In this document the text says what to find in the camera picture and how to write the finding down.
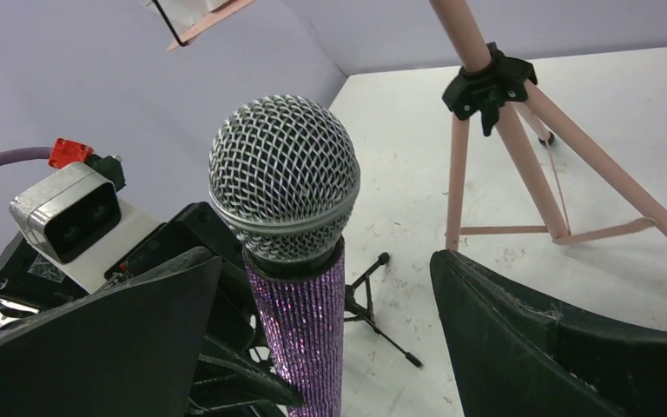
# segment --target pink tripod stand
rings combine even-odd
[[[459,75],[446,89],[444,102],[454,114],[449,173],[446,248],[458,250],[461,235],[548,233],[558,245],[628,235],[656,227],[667,237],[667,210],[610,158],[538,87],[532,65],[505,56],[494,43],[485,44],[466,0],[430,0],[462,62]],[[489,135],[494,127],[543,219],[541,226],[461,226],[469,119],[477,111]],[[573,235],[549,188],[522,123],[522,116],[545,146],[556,133],[604,178],[642,217],[625,224]]]

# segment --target metal mesh grille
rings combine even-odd
[[[235,217],[274,224],[321,215],[357,191],[360,169],[349,136],[328,109],[297,96],[270,96],[234,112],[219,129],[209,163],[210,193]],[[233,228],[253,254],[301,261],[331,248],[351,208],[296,235]]]

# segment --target black equipment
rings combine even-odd
[[[667,416],[667,332],[593,314],[448,250],[431,259],[466,417]]]
[[[1,328],[0,417],[182,415],[220,270],[191,249]]]
[[[205,248],[221,258],[221,265],[213,307],[206,315],[208,323],[202,337],[201,355],[188,390],[190,402],[185,415],[282,417],[284,414],[276,405],[293,406],[299,404],[300,397],[272,372],[273,363],[265,354],[268,350],[264,332],[261,326],[253,324],[257,310],[241,258],[241,244],[207,203],[189,204],[160,225],[106,272],[105,288],[132,282],[131,277],[141,277],[193,248]],[[348,320],[365,321],[410,362],[420,366],[417,358],[374,325],[369,277],[388,260],[389,256],[382,254],[355,283],[347,285],[346,311],[353,315]],[[354,298],[361,284],[366,284],[366,307]],[[92,296],[95,295],[87,296],[82,288],[39,255],[21,234],[15,236],[0,256],[0,300],[42,312],[34,317],[70,308],[71,303]],[[17,318],[31,315],[1,302],[0,312]],[[145,319],[137,311],[133,320],[143,322]],[[91,337],[99,341],[104,336],[95,333]]]

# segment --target small black microphone stand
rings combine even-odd
[[[344,309],[353,314],[352,317],[347,317],[344,319],[344,322],[346,321],[364,321],[366,324],[369,325],[372,330],[376,334],[379,334],[380,336],[384,337],[386,341],[388,341],[391,345],[395,346],[402,354],[405,355],[406,359],[410,361],[414,366],[416,367],[423,367],[423,362],[421,362],[418,358],[416,358],[413,354],[410,352],[407,352],[405,349],[403,349],[399,344],[397,344],[394,340],[392,340],[388,335],[384,334],[380,328],[377,327],[377,325],[374,323],[374,305],[372,302],[372,285],[370,283],[370,277],[376,271],[379,267],[382,265],[387,264],[390,261],[390,254],[387,252],[383,252],[380,254],[380,256],[377,257],[377,261],[367,269],[364,274],[362,274],[359,278],[354,281],[353,284],[346,286],[346,293],[344,295]],[[356,298],[354,297],[354,293],[356,292],[357,288],[361,286],[361,284],[364,284],[364,288],[367,292],[367,307],[361,306],[357,301]]]

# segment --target black cable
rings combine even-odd
[[[170,28],[170,31],[172,32],[173,36],[175,37],[175,41],[177,42],[178,45],[180,46],[188,46],[187,42],[183,42],[180,40],[180,37],[177,35],[177,32],[175,31],[175,28],[173,27],[172,23],[170,22],[170,18],[168,15],[165,13],[165,9],[162,8],[160,5],[160,2],[158,0],[152,0],[152,3],[155,4],[155,7],[157,10],[160,12],[160,16],[162,16],[162,20],[165,21],[165,24],[167,24],[168,28]]]

